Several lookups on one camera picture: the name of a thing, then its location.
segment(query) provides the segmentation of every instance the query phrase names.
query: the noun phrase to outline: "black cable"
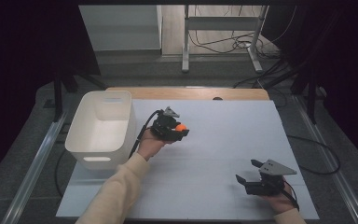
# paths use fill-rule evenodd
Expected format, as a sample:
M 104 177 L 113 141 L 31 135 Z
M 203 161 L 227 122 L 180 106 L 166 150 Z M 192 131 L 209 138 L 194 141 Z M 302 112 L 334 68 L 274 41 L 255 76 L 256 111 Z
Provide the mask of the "black cable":
M 247 34 L 247 35 L 243 35 L 243 36 L 248 36 L 248 37 L 252 37 L 253 33 L 250 33 L 250 34 Z M 240 37 L 232 37 L 234 39 L 234 43 L 232 43 L 232 48 L 235 48 L 235 49 L 248 49 L 250 47 L 250 44 L 252 43 L 252 41 L 249 41 L 249 40 L 239 40 Z
M 202 16 L 201 11 L 200 11 L 198 5 L 195 5 L 195 7 L 194 7 L 194 16 L 195 16 L 195 17 L 197 16 L 197 10 L 199 11 L 200 16 Z M 197 40 L 197 43 L 200 43 L 200 41 L 199 41 L 199 36 L 198 36 L 198 34 L 197 34 L 197 30 L 196 30 L 196 40 Z
M 60 195 L 61 198 L 63 197 L 63 193 L 62 193 L 62 191 L 60 189 L 60 186 L 58 184 L 58 167 L 60 165 L 61 159 L 62 159 L 63 155 L 65 154 L 65 152 L 66 152 L 66 149 L 64 149 L 62 151 L 60 157 L 57 160 L 57 163 L 56 163 L 56 166 L 55 166 L 55 169 L 54 169 L 54 184 L 55 184 L 56 190 L 57 190 L 57 192 L 58 192 L 58 194 Z
M 279 61 L 277 61 L 275 64 L 273 64 L 267 71 L 265 71 L 262 75 L 258 76 L 258 77 L 250 77 L 250 78 L 246 78 L 245 80 L 239 81 L 237 83 L 235 83 L 233 85 L 233 89 L 237 88 L 240 84 L 245 83 L 249 80 L 253 80 L 253 79 L 257 79 L 257 78 L 261 78 L 261 77 L 266 77 L 269 76 L 271 74 L 273 74 L 273 72 L 275 70 L 277 70 L 282 64 L 284 63 L 283 59 L 280 59 Z
M 240 16 L 240 15 L 241 15 L 241 12 L 242 12 L 242 7 L 243 7 L 243 6 L 241 6 L 241 7 L 240 7 L 240 13 L 238 13 L 238 16 Z
M 147 119 L 145 125 L 142 127 L 142 130 L 139 132 L 138 137 L 136 138 L 135 143 L 133 144 L 132 150 L 130 152 L 130 156 L 129 158 L 132 156 L 132 154 L 135 152 L 136 148 L 139 145 L 139 142 L 141 141 L 142 136 L 144 135 L 146 129 L 147 129 L 147 124 L 150 122 L 150 120 L 158 113 L 162 113 L 163 110 L 156 110 L 155 112 L 153 112 L 153 114 L 149 117 L 149 119 Z
M 188 36 L 190 37 L 191 42 L 193 42 L 193 44 L 194 44 L 195 46 L 200 47 L 200 48 L 204 48 L 204 49 L 211 50 L 211 51 L 213 51 L 213 52 L 215 52 L 215 53 L 230 53 L 230 52 L 236 50 L 236 49 L 231 49 L 231 50 L 228 50 L 228 51 L 218 51 L 218 50 L 215 50 L 215 49 L 210 49 L 210 48 L 208 48 L 208 47 L 205 47 L 205 46 L 196 44 L 196 43 L 193 41 L 193 38 L 191 38 L 191 34 L 188 34 Z
M 295 198 L 290 194 L 288 193 L 286 190 L 284 189 L 281 189 L 281 193 L 286 196 L 286 198 L 288 198 L 290 200 L 290 202 L 292 203 L 292 205 L 299 211 L 300 210 L 300 206 L 298 205 L 298 202 L 297 202 L 297 195 L 296 195 L 296 192 L 295 190 L 293 189 L 293 187 L 287 183 L 286 181 L 284 181 L 284 183 L 286 183 L 290 189 L 292 190 L 293 194 L 295 195 Z
M 251 6 L 252 7 L 252 13 L 253 13 L 253 16 L 255 16 L 255 12 L 254 12 L 254 10 L 253 10 L 253 6 Z
M 281 58 L 276 64 L 274 65 L 277 65 L 277 66 L 274 66 L 272 69 L 269 69 L 266 74 L 264 74 L 263 76 L 259 77 L 255 83 L 252 85 L 252 88 L 256 88 L 257 84 L 258 86 L 260 86 L 262 89 L 265 89 L 263 85 L 261 85 L 261 78 L 262 77 L 267 77 L 267 76 L 270 76 L 270 75 L 273 75 L 273 74 L 277 74 L 277 73 L 280 73 L 281 71 L 285 70 L 288 66 L 289 66 L 289 63 L 286 64 L 285 67 L 281 68 L 280 70 L 277 71 L 277 69 L 282 65 L 283 63 L 283 58 Z
M 336 152 L 333 151 L 333 149 L 323 143 L 320 143 L 320 142 L 317 142 L 317 141 L 314 141 L 314 140 L 311 140 L 311 139 L 308 139 L 308 138 L 303 138 L 303 137 L 298 137 L 298 136 L 292 136 L 292 135 L 289 135 L 287 134 L 287 137 L 290 137 L 290 138 L 294 138 L 294 139 L 298 139 L 298 140 L 302 140 L 302 141 L 306 141 L 306 142 L 311 142 L 311 143 L 314 143 L 314 144 L 317 144 L 321 147 L 324 147 L 326 148 L 332 155 L 333 157 L 335 158 L 336 160 L 336 163 L 337 163 L 337 167 L 335 170 L 333 171 L 330 171 L 330 172 L 325 172 L 325 173 L 322 173 L 322 172 L 318 172 L 318 171 L 313 171 L 311 170 L 310 168 L 307 168 L 307 167 L 304 167 L 304 166 L 301 166 L 301 165 L 298 165 L 298 167 L 300 169 L 303 169 L 305 171 L 308 171 L 310 173 L 313 173 L 315 175 L 333 175 L 335 173 L 337 173 L 339 171 L 339 169 L 341 168 L 341 161 L 339 160 L 339 157 L 338 155 L 336 154 Z
M 270 185 L 271 187 L 277 189 L 278 191 L 281 192 L 281 194 L 283 194 L 287 199 L 290 200 L 290 202 L 292 203 L 292 205 L 299 211 L 300 210 L 300 206 L 298 205 L 298 202 L 297 202 L 297 196 L 296 196 L 296 193 L 293 189 L 293 187 L 287 183 L 286 181 L 283 180 L 284 183 L 286 183 L 290 189 L 292 189 L 292 192 L 295 194 L 295 198 L 290 194 L 288 193 L 286 190 L 281 189 L 281 188 L 278 188 L 278 186 L 276 186 L 274 183 L 270 182 L 270 181 L 265 181 L 265 183 L 267 183 L 268 185 Z
M 281 91 L 279 91 L 279 90 L 277 90 L 277 89 L 275 89 L 275 88 L 272 88 L 272 89 L 275 90 L 275 91 L 277 91 L 280 95 L 282 95 L 282 96 L 283 96 L 283 100 L 284 100 L 283 105 L 275 105 L 275 107 L 277 107 L 277 108 L 279 109 L 279 108 L 283 108 L 283 107 L 287 106 L 287 97 L 286 97 L 286 95 L 285 95 L 283 92 L 281 92 Z
M 282 57 L 281 54 L 278 54 L 278 55 L 272 54 L 272 56 L 268 56 L 263 51 L 263 48 L 264 48 L 264 45 L 265 45 L 264 42 L 261 39 L 259 39 L 259 41 L 261 42 L 261 47 L 260 47 L 261 51 L 258 48 L 255 48 L 257 56 L 259 56 L 260 58 L 264 58 L 264 59 L 280 59 Z
M 253 33 L 250 33 L 250 34 L 247 34 L 247 35 L 237 35 L 237 36 L 232 36 L 232 37 L 229 37 L 229 38 L 226 38 L 226 39 L 220 39 L 220 40 L 216 40 L 216 41 L 212 41 L 212 42 L 206 42 L 206 43 L 200 43 L 198 40 L 197 40 L 197 42 L 199 43 L 199 45 L 210 45 L 210 44 L 223 42 L 223 41 L 226 41 L 226 40 L 231 40 L 233 38 L 241 38 L 241 37 L 245 37 L 245 36 L 251 37 L 252 34 Z
M 228 14 L 229 9 L 230 9 L 230 6 L 228 6 L 228 10 L 227 10 L 227 12 L 225 13 L 225 15 L 223 15 L 224 17 Z

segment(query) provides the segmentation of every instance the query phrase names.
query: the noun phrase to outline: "table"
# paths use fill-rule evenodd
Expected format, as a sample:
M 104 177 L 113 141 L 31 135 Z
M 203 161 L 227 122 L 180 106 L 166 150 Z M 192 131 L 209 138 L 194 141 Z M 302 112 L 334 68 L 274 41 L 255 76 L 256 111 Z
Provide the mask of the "table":
M 280 117 L 265 91 L 186 88 L 108 90 L 131 92 L 138 132 L 148 113 L 165 105 L 182 114 L 179 120 L 191 125 L 190 136 L 166 146 L 150 161 L 152 170 L 143 180 L 142 194 L 129 218 L 196 221 L 271 219 L 273 211 L 269 205 L 259 197 L 247 195 L 243 186 L 236 182 L 235 174 L 244 176 L 248 181 L 258 181 L 259 173 L 250 159 L 262 162 L 273 159 L 298 170 L 297 175 L 287 176 L 286 179 L 296 191 L 303 208 L 302 216 L 318 219 Z M 212 101 L 214 97 L 225 100 Z M 77 163 L 57 217 L 80 216 L 104 180 L 113 173 L 87 170 Z

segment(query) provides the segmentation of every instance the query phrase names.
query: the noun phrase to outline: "beige sleeve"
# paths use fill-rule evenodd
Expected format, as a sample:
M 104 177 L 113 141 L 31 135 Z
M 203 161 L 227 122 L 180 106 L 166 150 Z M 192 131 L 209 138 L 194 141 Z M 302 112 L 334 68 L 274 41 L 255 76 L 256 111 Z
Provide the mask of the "beige sleeve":
M 107 179 L 77 224 L 123 223 L 138 198 L 141 179 L 149 170 L 149 164 L 138 153 Z
M 274 218 L 278 224 L 305 224 L 306 223 L 296 208 L 291 209 L 284 213 L 280 213 Z

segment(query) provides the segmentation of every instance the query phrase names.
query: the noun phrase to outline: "human arm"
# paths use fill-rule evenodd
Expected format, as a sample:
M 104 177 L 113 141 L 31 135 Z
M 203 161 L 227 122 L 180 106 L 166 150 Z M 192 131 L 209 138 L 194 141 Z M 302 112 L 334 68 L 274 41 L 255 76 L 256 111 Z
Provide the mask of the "human arm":
M 290 195 L 292 194 L 291 188 L 287 183 L 284 184 L 284 190 Z M 277 213 L 274 219 L 278 224 L 306 223 L 292 202 L 282 193 L 276 196 L 263 196 L 262 198 L 269 202 L 272 209 Z
M 138 198 L 141 180 L 149 170 L 147 161 L 165 144 L 167 142 L 158 140 L 146 130 L 137 153 L 119 165 L 117 172 L 103 183 L 77 224 L 123 223 Z

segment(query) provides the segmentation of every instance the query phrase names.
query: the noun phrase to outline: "white board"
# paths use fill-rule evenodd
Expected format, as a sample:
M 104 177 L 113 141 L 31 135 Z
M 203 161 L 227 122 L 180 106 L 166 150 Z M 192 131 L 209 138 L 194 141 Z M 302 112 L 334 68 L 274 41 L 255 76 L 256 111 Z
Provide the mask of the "white board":
M 319 219 L 273 102 L 133 100 L 133 106 L 137 133 L 154 111 L 167 106 L 190 132 L 150 160 L 151 170 L 128 218 L 270 220 L 274 213 L 268 203 L 247 195 L 235 175 L 258 181 L 251 159 L 272 159 L 297 171 L 286 180 L 296 191 L 300 213 Z M 110 175 L 77 164 L 57 217 L 79 217 Z

